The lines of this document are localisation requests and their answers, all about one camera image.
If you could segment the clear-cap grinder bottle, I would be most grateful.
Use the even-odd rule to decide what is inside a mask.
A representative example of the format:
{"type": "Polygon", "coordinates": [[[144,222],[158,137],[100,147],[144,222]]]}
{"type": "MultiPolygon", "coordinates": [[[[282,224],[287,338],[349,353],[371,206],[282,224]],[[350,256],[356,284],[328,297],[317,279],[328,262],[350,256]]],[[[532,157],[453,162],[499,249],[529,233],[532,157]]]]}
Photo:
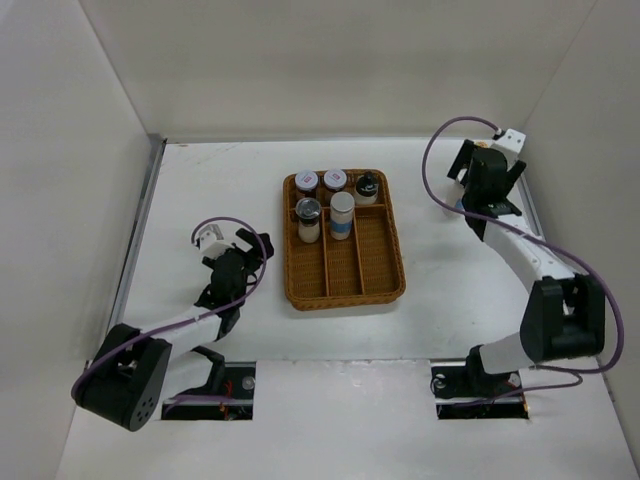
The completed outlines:
{"type": "Polygon", "coordinates": [[[320,237],[322,207],[315,198],[300,199],[295,207],[298,218],[298,236],[304,243],[314,243],[320,237]]]}

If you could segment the white-lid sauce jar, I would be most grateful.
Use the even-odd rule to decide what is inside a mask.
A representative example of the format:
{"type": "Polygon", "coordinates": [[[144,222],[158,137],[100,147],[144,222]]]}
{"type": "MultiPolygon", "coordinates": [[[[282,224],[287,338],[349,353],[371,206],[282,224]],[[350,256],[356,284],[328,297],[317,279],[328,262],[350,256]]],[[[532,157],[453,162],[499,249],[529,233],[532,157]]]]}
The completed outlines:
{"type": "Polygon", "coordinates": [[[316,198],[319,178],[315,171],[303,170],[294,178],[296,199],[316,198]]]}
{"type": "Polygon", "coordinates": [[[343,191],[347,185],[348,176],[342,169],[330,169],[323,175],[325,201],[331,202],[334,194],[343,191]]]}

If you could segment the silver-lid blue-label shaker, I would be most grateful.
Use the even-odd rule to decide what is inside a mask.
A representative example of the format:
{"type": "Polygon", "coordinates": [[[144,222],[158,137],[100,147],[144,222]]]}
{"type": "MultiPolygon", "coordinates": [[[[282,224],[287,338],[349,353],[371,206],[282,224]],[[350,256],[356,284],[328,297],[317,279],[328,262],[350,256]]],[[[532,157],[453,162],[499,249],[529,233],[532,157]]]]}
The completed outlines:
{"type": "Polygon", "coordinates": [[[354,197],[346,192],[335,193],[330,201],[330,234],[335,240],[345,240],[351,233],[355,209],[354,197]]]}

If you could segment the black-cap white spice bottle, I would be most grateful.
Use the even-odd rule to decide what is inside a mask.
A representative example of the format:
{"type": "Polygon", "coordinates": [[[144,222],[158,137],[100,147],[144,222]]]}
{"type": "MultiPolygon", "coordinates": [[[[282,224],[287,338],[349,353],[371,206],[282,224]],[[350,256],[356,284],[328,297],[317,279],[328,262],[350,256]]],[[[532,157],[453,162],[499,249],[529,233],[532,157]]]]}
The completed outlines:
{"type": "Polygon", "coordinates": [[[379,181],[372,171],[366,171],[355,183],[354,200],[356,205],[372,205],[377,201],[379,181]]]}

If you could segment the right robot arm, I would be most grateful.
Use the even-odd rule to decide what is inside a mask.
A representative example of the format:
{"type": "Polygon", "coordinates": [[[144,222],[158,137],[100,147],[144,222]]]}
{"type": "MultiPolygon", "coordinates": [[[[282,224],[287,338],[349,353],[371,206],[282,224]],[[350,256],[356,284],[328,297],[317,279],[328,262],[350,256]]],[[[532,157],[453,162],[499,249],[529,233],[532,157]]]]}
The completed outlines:
{"type": "Polygon", "coordinates": [[[515,388],[516,371],[547,361],[600,353],[605,343],[605,293],[590,275],[571,270],[540,243],[507,196],[526,165],[464,141],[449,172],[464,192],[458,204],[476,236],[507,263],[529,293],[519,330],[473,347],[460,381],[474,396],[515,388]]]}

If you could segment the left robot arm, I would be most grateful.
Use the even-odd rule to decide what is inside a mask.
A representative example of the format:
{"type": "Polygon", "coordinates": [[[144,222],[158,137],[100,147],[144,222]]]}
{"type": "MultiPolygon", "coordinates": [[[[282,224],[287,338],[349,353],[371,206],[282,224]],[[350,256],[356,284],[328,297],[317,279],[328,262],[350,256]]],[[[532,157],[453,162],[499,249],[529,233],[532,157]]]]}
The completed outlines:
{"type": "Polygon", "coordinates": [[[224,415],[245,417],[250,391],[227,374],[222,354],[210,344],[237,324],[274,254],[271,239],[249,226],[236,232],[245,248],[222,242],[214,224],[192,242],[209,268],[209,283],[177,318],[143,330],[124,323],[107,333],[88,369],[76,380],[76,405],[130,432],[154,417],[171,419],[182,406],[214,405],[224,415]]]}

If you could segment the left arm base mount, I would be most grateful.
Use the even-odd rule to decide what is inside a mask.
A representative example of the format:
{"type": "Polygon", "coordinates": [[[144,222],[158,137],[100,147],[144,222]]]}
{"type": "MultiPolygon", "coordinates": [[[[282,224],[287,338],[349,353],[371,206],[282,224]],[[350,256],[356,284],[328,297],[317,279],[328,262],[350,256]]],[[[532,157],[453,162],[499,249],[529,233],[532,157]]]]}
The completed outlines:
{"type": "Polygon", "coordinates": [[[245,421],[253,418],[257,367],[229,362],[200,346],[169,365],[154,417],[164,421],[245,421]]]}

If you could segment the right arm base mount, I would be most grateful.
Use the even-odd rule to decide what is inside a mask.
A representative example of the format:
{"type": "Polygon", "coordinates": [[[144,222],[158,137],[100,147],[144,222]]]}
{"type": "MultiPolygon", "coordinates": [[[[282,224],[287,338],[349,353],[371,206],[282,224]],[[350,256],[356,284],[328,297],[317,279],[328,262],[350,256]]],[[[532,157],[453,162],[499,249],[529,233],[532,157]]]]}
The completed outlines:
{"type": "Polygon", "coordinates": [[[465,359],[432,361],[430,368],[439,420],[529,418],[520,374],[487,374],[476,348],[465,359]]]}

